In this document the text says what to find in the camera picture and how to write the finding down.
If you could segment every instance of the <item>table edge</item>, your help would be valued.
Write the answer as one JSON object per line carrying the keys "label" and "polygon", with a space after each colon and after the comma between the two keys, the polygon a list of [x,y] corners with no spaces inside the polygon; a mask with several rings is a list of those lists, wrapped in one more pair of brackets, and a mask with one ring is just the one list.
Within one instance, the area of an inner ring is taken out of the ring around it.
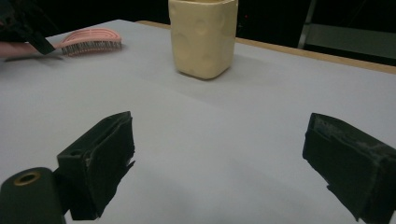
{"label": "table edge", "polygon": [[[170,25],[158,23],[155,21],[136,21],[136,23],[153,26],[153,27],[158,27],[158,28],[163,28],[163,29],[168,29],[168,30],[170,29]],[[325,62],[330,62],[330,63],[340,63],[340,64],[345,64],[345,65],[350,65],[350,66],[354,66],[354,67],[359,67],[359,68],[364,68],[364,69],[368,69],[368,70],[374,70],[374,71],[385,72],[385,73],[390,73],[390,74],[396,75],[396,66],[390,66],[390,65],[380,64],[380,63],[370,63],[370,62],[360,61],[360,60],[356,60],[356,59],[349,59],[349,58],[334,56],[334,55],[330,55],[330,54],[308,51],[308,50],[304,50],[304,49],[294,49],[294,48],[289,48],[289,47],[284,47],[284,46],[279,46],[279,45],[274,45],[274,44],[263,43],[263,42],[255,41],[255,40],[243,39],[243,38],[239,38],[239,37],[237,37],[235,39],[235,41],[236,41],[236,43],[239,43],[239,44],[250,45],[250,46],[261,48],[261,49],[269,49],[269,50],[288,53],[288,54],[292,54],[292,55],[303,56],[306,58],[317,59],[320,61],[325,61]]]}

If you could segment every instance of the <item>hairbrush handle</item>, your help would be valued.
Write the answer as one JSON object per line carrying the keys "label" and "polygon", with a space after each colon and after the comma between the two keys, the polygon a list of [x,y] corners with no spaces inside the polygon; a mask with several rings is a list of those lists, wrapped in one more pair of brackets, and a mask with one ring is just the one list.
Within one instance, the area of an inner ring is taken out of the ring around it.
{"label": "hairbrush handle", "polygon": [[17,57],[37,52],[31,44],[18,42],[0,42],[0,58]]}

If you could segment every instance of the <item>white tabletop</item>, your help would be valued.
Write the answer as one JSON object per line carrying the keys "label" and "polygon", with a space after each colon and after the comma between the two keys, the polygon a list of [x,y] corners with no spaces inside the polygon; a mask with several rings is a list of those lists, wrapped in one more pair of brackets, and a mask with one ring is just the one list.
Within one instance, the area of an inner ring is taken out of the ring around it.
{"label": "white tabletop", "polygon": [[96,122],[130,110],[136,164],[103,217],[79,223],[356,223],[302,158],[304,134],[315,112],[396,147],[396,76],[236,44],[232,67],[202,81],[175,70],[168,30],[100,26],[121,52],[0,61],[1,182],[55,170]]}

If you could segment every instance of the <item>beige cup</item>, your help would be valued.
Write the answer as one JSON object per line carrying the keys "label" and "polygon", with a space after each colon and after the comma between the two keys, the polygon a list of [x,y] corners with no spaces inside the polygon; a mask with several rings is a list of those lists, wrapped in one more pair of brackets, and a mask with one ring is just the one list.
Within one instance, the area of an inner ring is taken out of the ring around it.
{"label": "beige cup", "polygon": [[238,0],[169,0],[177,70],[209,79],[233,61]]}

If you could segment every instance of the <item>hairbrush bristles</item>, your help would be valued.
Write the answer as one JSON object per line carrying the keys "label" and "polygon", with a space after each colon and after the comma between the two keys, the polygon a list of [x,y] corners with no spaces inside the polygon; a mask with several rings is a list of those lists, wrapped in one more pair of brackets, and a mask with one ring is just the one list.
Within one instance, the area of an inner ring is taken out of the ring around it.
{"label": "hairbrush bristles", "polygon": [[64,55],[73,57],[81,54],[94,53],[94,52],[107,52],[121,50],[122,44],[118,41],[88,41],[81,42],[62,48]]}

